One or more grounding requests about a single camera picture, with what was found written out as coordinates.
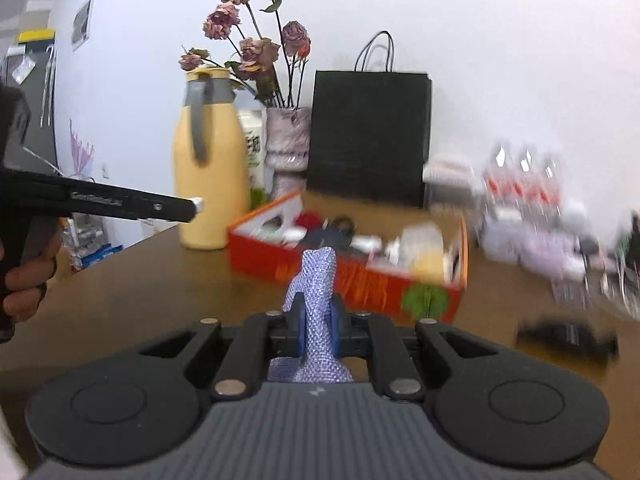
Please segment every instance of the orange box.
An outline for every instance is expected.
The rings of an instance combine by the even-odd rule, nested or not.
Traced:
[[[287,248],[277,242],[252,236],[266,221],[280,215],[283,227],[293,225],[302,211],[315,211],[321,218],[347,215],[361,235],[393,240],[402,229],[433,221],[442,231],[444,246],[457,261],[447,283],[421,282],[405,270],[386,264],[365,262],[338,254],[334,292],[353,310],[383,312],[394,319],[436,317],[451,322],[466,288],[467,238],[464,217],[430,214],[428,211],[346,200],[310,191],[294,191],[252,211],[228,226],[231,268],[272,282],[289,283],[300,272],[303,248]]]

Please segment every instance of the white tip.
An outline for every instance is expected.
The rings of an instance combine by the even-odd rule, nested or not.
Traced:
[[[196,213],[200,213],[204,209],[204,200],[199,196],[192,198],[193,205],[196,206]]]

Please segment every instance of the yellow thermos jug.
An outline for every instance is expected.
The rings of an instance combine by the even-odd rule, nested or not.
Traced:
[[[246,140],[226,68],[187,72],[187,93],[174,137],[175,193],[201,197],[204,208],[180,224],[192,249],[225,247],[226,226],[249,211]]]

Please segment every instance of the woven cloth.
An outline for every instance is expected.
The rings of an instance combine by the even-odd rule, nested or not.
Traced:
[[[332,352],[331,310],[334,289],[335,251],[324,247],[302,254],[302,270],[293,278],[282,309],[288,312],[297,292],[306,304],[306,351],[300,358],[271,361],[269,380],[289,383],[350,383],[347,368]]]

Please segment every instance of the gray ribbed panel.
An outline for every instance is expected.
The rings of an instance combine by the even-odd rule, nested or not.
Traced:
[[[412,404],[369,383],[266,383],[255,397],[217,404],[182,446],[124,469],[48,461],[31,480],[604,480],[591,463],[551,472],[487,465],[445,442]]]

